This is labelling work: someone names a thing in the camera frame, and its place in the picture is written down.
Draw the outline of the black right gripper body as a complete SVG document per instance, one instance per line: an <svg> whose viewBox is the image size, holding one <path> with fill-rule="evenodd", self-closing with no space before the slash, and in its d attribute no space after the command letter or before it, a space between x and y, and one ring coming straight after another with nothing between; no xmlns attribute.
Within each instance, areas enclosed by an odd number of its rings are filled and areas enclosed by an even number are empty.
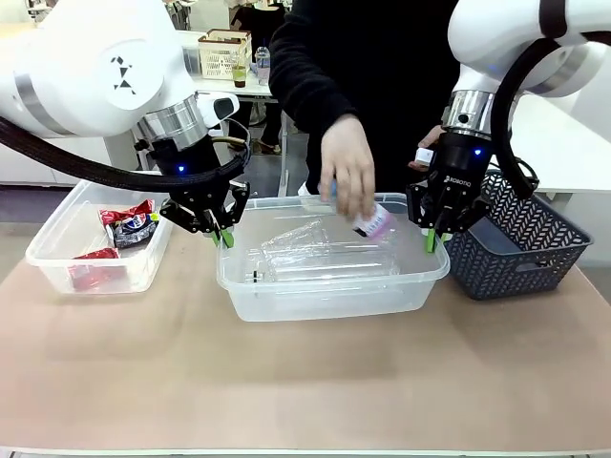
<svg viewBox="0 0 611 458"><path fill-rule="evenodd" d="M431 196L435 203L466 203L480 196L493 154L488 139L453 132L442 134L431 162Z"/></svg>

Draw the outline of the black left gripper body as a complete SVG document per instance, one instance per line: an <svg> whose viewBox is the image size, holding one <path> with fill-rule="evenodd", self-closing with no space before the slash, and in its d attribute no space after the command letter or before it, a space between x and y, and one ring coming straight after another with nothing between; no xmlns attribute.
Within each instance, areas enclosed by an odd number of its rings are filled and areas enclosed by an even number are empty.
<svg viewBox="0 0 611 458"><path fill-rule="evenodd" d="M222 162L215 149L213 137L206 135L190 147L179 150L173 139L161 139L152 143L151 157L165 176L186 178L191 175L209 174L221 169L221 176L203 185L180 188L169 193L170 198L193 213L204 210L220 210L229 191L229 180L235 174L235 159Z"/></svg>

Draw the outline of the person left hand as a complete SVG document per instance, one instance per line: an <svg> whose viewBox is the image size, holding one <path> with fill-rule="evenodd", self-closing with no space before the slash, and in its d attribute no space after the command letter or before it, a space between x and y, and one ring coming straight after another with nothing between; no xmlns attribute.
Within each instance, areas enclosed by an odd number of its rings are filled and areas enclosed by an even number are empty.
<svg viewBox="0 0 611 458"><path fill-rule="evenodd" d="M426 172L432 162L432 148L444 133L445 130L440 125L433 127L418 143L415 158L409 162L409 167L419 172Z"/></svg>

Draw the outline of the person right hand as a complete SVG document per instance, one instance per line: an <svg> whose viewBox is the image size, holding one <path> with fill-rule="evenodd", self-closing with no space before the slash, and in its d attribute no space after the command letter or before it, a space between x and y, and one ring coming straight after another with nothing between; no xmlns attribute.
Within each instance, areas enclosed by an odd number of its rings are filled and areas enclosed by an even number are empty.
<svg viewBox="0 0 611 458"><path fill-rule="evenodd" d="M347 114L338 118L321 141L320 194L331 198L335 182L336 209L349 219L369 219L374 213L374 162L359 119Z"/></svg>

